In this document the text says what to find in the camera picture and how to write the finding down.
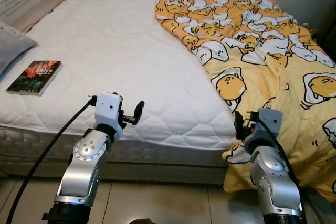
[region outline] quilted mattress cover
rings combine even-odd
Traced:
[[[154,9],[155,0],[66,0],[36,24],[27,35],[38,46],[0,76],[1,154],[21,146],[28,156],[37,155],[36,139],[22,131],[53,135],[88,95],[106,91],[123,96],[126,115],[145,102],[140,122],[128,125],[120,141],[199,150],[235,144],[229,108],[197,59],[156,21]],[[6,93],[33,60],[64,66],[40,97]],[[88,108],[65,135],[82,136],[93,126],[93,114]]]

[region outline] book cover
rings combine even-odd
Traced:
[[[41,95],[62,66],[60,61],[33,61],[8,87],[8,93]]]

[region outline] bedsheet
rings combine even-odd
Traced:
[[[308,30],[274,0],[156,2],[161,26],[196,56],[232,112],[284,113],[278,139],[300,184],[335,201],[336,69]],[[243,141],[222,158],[227,191],[253,187]]]
[[[197,60],[157,23],[154,10],[155,0],[62,2],[27,34],[38,46],[1,76],[0,125],[56,133],[88,95],[108,91],[123,96],[125,115],[145,102],[140,122],[128,124],[121,141],[201,150],[232,147],[229,109]],[[6,93],[33,60],[60,60],[64,66],[40,97]],[[82,135],[93,127],[93,115],[94,108],[88,108],[65,134]],[[21,139],[14,134],[7,141]]]

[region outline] tiled floor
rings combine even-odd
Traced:
[[[0,179],[1,224],[6,222],[21,184],[21,179]],[[58,186],[57,179],[33,179],[12,223],[46,223],[41,217],[52,207]],[[150,218],[156,224],[264,223],[255,191],[227,194],[220,186],[103,181],[94,203],[90,224],[128,224],[138,218]]]

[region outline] white pillow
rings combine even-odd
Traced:
[[[13,27],[0,22],[0,73],[21,53],[37,43]]]

